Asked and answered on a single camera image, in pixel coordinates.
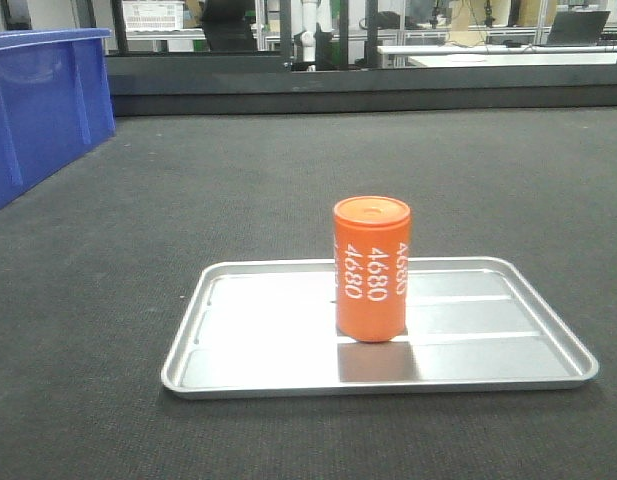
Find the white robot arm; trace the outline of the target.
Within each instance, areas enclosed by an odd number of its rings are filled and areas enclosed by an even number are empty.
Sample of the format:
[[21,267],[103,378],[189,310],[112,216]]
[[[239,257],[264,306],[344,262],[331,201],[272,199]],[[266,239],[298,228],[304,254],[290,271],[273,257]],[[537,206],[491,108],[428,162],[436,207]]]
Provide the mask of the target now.
[[317,70],[318,47],[332,37],[332,32],[330,1],[291,1],[291,33],[300,67]]

